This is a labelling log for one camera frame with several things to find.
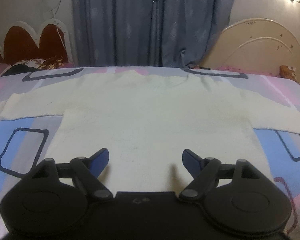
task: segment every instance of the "bed sheet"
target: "bed sheet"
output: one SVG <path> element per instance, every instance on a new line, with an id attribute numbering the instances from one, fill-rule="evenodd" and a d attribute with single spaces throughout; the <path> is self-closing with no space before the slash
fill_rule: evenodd
<path id="1" fill-rule="evenodd" d="M 135 70 L 141 75 L 210 76 L 215 82 L 230 83 L 300 111 L 300 85 L 291 80 L 223 71 L 156 67 L 82 67 L 1 77 L 0 102 L 15 93 L 27 93 L 89 73 L 119 73 L 127 70 Z M 27 173 L 44 159 L 61 121 L 62 116 L 0 121 L 0 200 L 18 182 L 21 174 Z M 300 134 L 267 129 L 254 131 L 276 185 L 289 197 L 292 204 L 293 213 L 287 225 L 287 233 L 293 239 L 300 239 Z M 0 238 L 5 233 L 6 229 L 0 218 Z"/>

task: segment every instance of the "gray curtain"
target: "gray curtain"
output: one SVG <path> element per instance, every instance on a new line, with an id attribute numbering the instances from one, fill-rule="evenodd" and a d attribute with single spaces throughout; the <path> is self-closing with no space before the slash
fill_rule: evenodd
<path id="1" fill-rule="evenodd" d="M 79 64 L 197 64 L 228 24 L 233 2 L 73 0 Z"/>

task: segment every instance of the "white cable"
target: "white cable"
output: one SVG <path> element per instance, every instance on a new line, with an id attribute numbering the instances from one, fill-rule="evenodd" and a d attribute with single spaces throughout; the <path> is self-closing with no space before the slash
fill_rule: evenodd
<path id="1" fill-rule="evenodd" d="M 57 6 L 56 6 L 55 8 L 53 8 L 53 9 L 49 10 L 49 12 L 52 12 L 52 14 L 53 14 L 53 18 L 54 18 L 54 22 L 55 22 L 55 25 L 56 25 L 56 28 L 57 28 L 58 36 L 59 36 L 59 38 L 60 38 L 60 40 L 61 40 L 61 43 L 62 43 L 63 48 L 64 48 L 65 51 L 67 52 L 66 46 L 65 46 L 65 44 L 64 44 L 64 42 L 63 42 L 63 39 L 62 39 L 62 37 L 61 37 L 61 35 L 60 35 L 60 33 L 59 33 L 59 29 L 58 29 L 58 26 L 57 26 L 56 13 L 57 13 L 58 10 L 59 10 L 60 4 L 61 4 L 61 0 L 59 0 Z"/>

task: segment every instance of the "curtain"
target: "curtain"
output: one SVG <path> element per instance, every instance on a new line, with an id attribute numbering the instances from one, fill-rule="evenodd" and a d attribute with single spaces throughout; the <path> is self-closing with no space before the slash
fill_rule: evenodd
<path id="1" fill-rule="evenodd" d="M 234 0 L 73 0 L 80 65 L 198 64 L 229 22 Z"/>

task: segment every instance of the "blue patch on bed sheet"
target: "blue patch on bed sheet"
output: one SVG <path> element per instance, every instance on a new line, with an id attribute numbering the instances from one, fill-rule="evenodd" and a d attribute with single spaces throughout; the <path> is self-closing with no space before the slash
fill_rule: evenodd
<path id="1" fill-rule="evenodd" d="M 295 162 L 291 159 L 276 131 L 254 129 L 254 132 L 258 136 L 263 151 L 266 154 L 273 178 L 284 178 L 292 193 L 292 197 L 298 196 L 300 194 L 300 161 Z M 280 133 L 291 154 L 295 157 L 300 156 L 300 152 L 289 133 L 278 133 Z M 277 186 L 283 192 L 286 191 L 281 183 L 277 183 Z"/>
<path id="2" fill-rule="evenodd" d="M 12 121 L 0 121 L 0 154 L 3 152 L 4 148 L 7 145 L 7 142 L 12 135 L 13 131 L 19 127 L 30 128 L 34 118 L 23 118 Z M 18 152 L 20 144 L 24 139 L 26 132 L 18 131 L 13 136 L 12 140 L 9 143 L 6 153 L 4 154 L 4 159 L 2 160 L 2 165 L 5 168 L 10 168 L 12 161 Z M 4 172 L 0 171 L 0 191 L 4 184 L 5 178 L 8 176 Z"/>

